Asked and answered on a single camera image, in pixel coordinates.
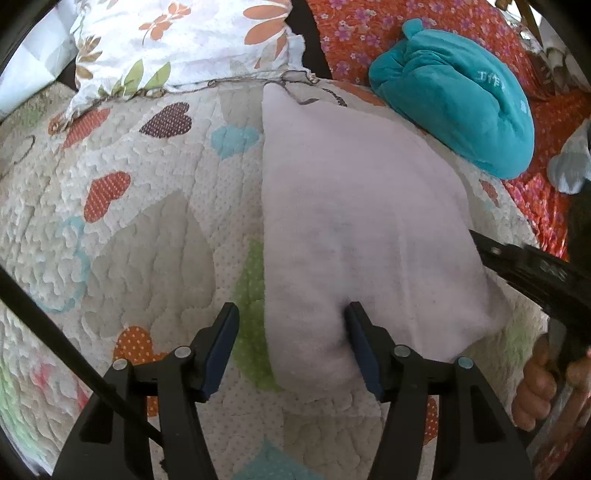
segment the orange floral fabric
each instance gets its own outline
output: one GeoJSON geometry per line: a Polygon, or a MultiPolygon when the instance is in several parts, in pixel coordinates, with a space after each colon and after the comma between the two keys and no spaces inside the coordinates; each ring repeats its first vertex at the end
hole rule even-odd
{"type": "Polygon", "coordinates": [[[530,167],[504,185],[530,221],[542,249],[567,258],[570,202],[550,185],[545,170],[591,115],[591,95],[574,91],[548,96],[519,37],[486,0],[308,0],[308,4],[334,80],[367,83],[369,66],[396,43],[402,24],[410,18],[421,18],[426,28],[470,38],[504,62],[530,99],[535,125],[530,167]]]}
{"type": "Polygon", "coordinates": [[[421,18],[426,28],[471,38],[515,73],[526,94],[545,98],[519,37],[486,0],[309,0],[334,80],[367,84],[368,67],[390,49],[402,24],[421,18]]]}

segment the gray fabric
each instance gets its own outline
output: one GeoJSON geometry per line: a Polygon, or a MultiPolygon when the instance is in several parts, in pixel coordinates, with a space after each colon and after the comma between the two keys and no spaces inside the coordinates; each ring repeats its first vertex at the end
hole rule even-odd
{"type": "Polygon", "coordinates": [[[591,121],[585,120],[548,163],[548,179],[559,192],[573,195],[581,191],[585,180],[591,180],[590,127],[591,121]]]}

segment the metal screw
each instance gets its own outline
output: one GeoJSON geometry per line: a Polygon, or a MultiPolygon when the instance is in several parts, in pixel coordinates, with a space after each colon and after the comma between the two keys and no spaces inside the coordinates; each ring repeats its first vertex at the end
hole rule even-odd
{"type": "Polygon", "coordinates": [[[461,356],[460,358],[458,358],[457,364],[460,365],[460,367],[465,368],[466,370],[470,370],[474,366],[474,362],[472,361],[472,359],[466,356],[461,356]]]}
{"type": "Polygon", "coordinates": [[[113,369],[124,370],[127,367],[127,360],[125,358],[119,358],[113,362],[113,369]]]}
{"type": "Polygon", "coordinates": [[[180,346],[174,351],[176,358],[187,358],[191,355],[191,349],[188,346],[180,346]]]}
{"type": "Polygon", "coordinates": [[[406,358],[410,355],[410,348],[408,348],[406,345],[397,345],[394,347],[394,355],[401,358],[406,358]]]}

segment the teal fabric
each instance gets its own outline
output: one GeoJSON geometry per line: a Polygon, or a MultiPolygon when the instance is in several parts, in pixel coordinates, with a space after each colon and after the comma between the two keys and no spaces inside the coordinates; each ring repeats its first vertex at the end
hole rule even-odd
{"type": "Polygon", "coordinates": [[[534,152],[534,123],[513,73],[472,40],[424,30],[420,19],[402,31],[369,69],[375,93],[482,170],[518,177],[534,152]]]}

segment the light blue heart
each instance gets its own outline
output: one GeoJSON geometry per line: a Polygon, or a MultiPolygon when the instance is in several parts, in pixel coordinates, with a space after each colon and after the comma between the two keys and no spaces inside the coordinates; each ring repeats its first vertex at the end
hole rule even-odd
{"type": "Polygon", "coordinates": [[[78,257],[80,260],[80,277],[81,280],[77,282],[76,291],[74,295],[69,299],[65,299],[64,304],[59,308],[52,308],[45,305],[40,300],[35,300],[35,302],[46,312],[48,313],[65,313],[71,310],[76,306],[76,302],[79,301],[85,294],[86,294],[86,284],[88,281],[88,275],[90,273],[90,258],[88,255],[85,254],[84,250],[82,250],[82,237],[84,236],[84,227],[86,222],[83,218],[73,216],[66,219],[56,230],[55,237],[59,238],[61,233],[64,231],[64,228],[67,226],[71,226],[77,231],[77,238],[76,238],[76,248],[74,249],[74,257],[78,257]]]}
{"type": "Polygon", "coordinates": [[[258,141],[259,137],[260,134],[256,128],[238,128],[227,125],[212,133],[212,148],[222,160],[225,160],[237,153],[247,151],[258,141]]]}
{"type": "Polygon", "coordinates": [[[251,463],[232,480],[323,480],[285,453],[277,450],[267,439],[251,463]]]}

